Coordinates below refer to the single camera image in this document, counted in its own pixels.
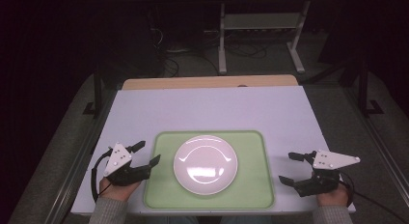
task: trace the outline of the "dark background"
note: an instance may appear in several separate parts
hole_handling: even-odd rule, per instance
[[[330,32],[321,60],[335,64],[354,49],[364,49],[369,69],[384,80],[409,115],[408,0],[341,1],[315,1],[310,9],[305,31]],[[215,5],[161,5],[157,14],[149,14],[147,8],[129,4],[85,2],[0,0],[2,223],[96,66],[112,86],[127,77],[155,77],[162,69],[148,23],[156,22],[175,39],[194,37],[218,23]],[[264,12],[268,4],[264,5],[233,8]],[[196,22],[186,25],[192,16]]]

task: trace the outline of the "table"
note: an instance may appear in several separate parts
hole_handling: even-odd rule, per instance
[[[198,115],[200,110],[206,112]],[[282,175],[298,181],[311,175],[307,163],[289,160],[288,152],[328,150],[303,88],[296,85],[293,76],[278,75],[126,81],[115,98],[71,212],[89,214],[94,210],[90,169],[108,146],[117,141],[129,146],[146,140],[145,148],[133,157],[135,167],[148,163],[155,136],[162,131],[215,129],[256,130],[263,135],[274,184],[272,207],[260,210],[149,209],[143,202],[146,182],[142,182],[129,199],[129,212],[143,215],[291,214],[316,207],[314,196],[300,198],[293,188],[282,185],[278,179]],[[98,179],[102,171],[98,170]]]

